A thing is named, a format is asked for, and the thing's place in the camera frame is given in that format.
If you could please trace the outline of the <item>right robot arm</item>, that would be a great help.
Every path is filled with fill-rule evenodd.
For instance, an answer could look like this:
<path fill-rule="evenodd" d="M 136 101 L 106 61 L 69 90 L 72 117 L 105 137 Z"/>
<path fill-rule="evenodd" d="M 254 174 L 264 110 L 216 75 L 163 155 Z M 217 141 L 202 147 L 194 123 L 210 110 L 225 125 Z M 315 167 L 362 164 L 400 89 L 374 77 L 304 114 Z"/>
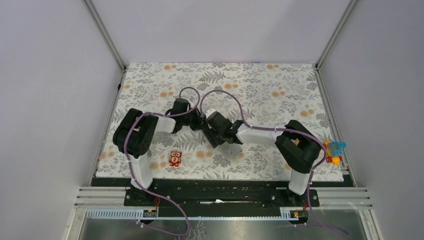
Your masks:
<path fill-rule="evenodd" d="M 314 162 L 324 145 L 299 121 L 290 120 L 282 129 L 248 126 L 243 120 L 230 121 L 213 108 L 203 113 L 201 120 L 201 130 L 210 145 L 226 158 L 239 155 L 246 144 L 276 148 L 291 167 L 288 187 L 281 199 L 293 206 L 311 206 L 309 187 Z"/>

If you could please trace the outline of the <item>grey cloth napkin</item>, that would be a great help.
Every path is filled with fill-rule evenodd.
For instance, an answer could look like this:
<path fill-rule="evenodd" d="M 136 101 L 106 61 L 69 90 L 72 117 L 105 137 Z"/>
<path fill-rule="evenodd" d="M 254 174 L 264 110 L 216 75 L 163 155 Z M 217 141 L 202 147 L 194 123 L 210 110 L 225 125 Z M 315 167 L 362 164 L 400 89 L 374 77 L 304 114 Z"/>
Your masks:
<path fill-rule="evenodd" d="M 228 142 L 224 142 L 217 148 L 226 159 L 237 157 L 243 151 L 241 145 Z"/>

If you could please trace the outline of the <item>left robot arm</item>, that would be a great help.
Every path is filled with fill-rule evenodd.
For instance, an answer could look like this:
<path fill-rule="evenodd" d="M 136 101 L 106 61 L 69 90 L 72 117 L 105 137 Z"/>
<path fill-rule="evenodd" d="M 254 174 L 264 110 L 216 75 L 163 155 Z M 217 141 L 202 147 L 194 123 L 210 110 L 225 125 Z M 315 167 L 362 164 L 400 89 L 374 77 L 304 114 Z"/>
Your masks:
<path fill-rule="evenodd" d="M 155 200 L 155 192 L 149 188 L 153 174 L 147 160 L 155 133 L 175 134 L 183 127 L 196 131 L 201 125 L 200 110 L 183 98 L 177 98 L 165 113 L 142 112 L 136 108 L 126 113 L 112 142 L 128 159 L 131 185 L 138 189 L 135 197 L 142 205 L 148 206 Z"/>

